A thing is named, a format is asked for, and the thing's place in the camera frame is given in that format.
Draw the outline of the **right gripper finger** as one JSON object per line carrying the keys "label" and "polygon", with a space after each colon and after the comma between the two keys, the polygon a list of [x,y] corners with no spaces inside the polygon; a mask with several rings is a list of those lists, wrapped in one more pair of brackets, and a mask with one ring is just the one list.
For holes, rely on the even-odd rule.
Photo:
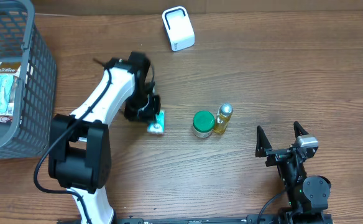
{"label": "right gripper finger", "polygon": [[255,147],[256,157],[266,157],[267,153],[272,150],[272,146],[261,126],[256,128],[257,143]]}
{"label": "right gripper finger", "polygon": [[293,123],[294,133],[295,137],[308,135],[308,132],[301,126],[301,124],[298,121],[295,121]]}

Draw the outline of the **small teal white packet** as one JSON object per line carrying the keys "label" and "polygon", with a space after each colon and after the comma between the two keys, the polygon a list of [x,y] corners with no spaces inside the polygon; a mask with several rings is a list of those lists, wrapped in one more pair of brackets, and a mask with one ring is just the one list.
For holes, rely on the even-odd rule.
{"label": "small teal white packet", "polygon": [[160,110],[159,114],[155,115],[155,121],[151,122],[147,127],[147,132],[150,134],[163,134],[165,132],[165,111]]}

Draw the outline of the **yellow drink bottle silver cap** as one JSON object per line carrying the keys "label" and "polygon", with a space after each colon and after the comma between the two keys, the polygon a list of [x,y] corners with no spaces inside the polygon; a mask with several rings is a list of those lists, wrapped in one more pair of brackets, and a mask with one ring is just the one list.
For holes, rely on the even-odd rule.
{"label": "yellow drink bottle silver cap", "polygon": [[215,133],[223,134],[226,131],[233,111],[233,107],[229,103],[224,103],[219,107],[213,128],[213,131]]}

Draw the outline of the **green lid white jar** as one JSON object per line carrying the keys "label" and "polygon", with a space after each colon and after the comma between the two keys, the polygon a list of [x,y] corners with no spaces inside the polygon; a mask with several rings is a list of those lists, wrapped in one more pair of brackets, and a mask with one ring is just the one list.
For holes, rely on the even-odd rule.
{"label": "green lid white jar", "polygon": [[193,117],[192,127],[195,136],[198,138],[207,138],[213,132],[214,116],[209,111],[199,111]]}

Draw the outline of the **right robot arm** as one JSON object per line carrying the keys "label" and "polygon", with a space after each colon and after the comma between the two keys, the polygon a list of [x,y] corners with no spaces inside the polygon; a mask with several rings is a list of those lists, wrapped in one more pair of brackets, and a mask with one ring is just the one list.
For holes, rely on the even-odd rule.
{"label": "right robot arm", "polygon": [[[256,129],[256,157],[266,158],[267,167],[277,167],[284,189],[273,196],[261,208],[256,217],[248,220],[256,223],[332,223],[328,209],[331,182],[324,176],[308,176],[303,163],[316,154],[319,148],[317,138],[309,134],[299,122],[293,123],[295,142],[285,149],[272,149],[261,126]],[[289,206],[276,214],[265,215],[266,208],[283,194],[287,194]]]}

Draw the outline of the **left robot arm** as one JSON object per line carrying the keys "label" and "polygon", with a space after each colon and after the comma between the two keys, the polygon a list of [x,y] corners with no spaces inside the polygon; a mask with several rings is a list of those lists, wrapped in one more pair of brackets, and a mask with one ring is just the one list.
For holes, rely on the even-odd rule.
{"label": "left robot arm", "polygon": [[71,195],[81,215],[77,223],[115,223],[105,184],[111,171],[109,127],[123,108],[128,121],[145,123],[150,134],[165,132],[165,112],[147,81],[154,67],[146,54],[102,64],[103,78],[87,100],[69,115],[57,114],[50,126],[48,174],[58,181],[55,194]]}

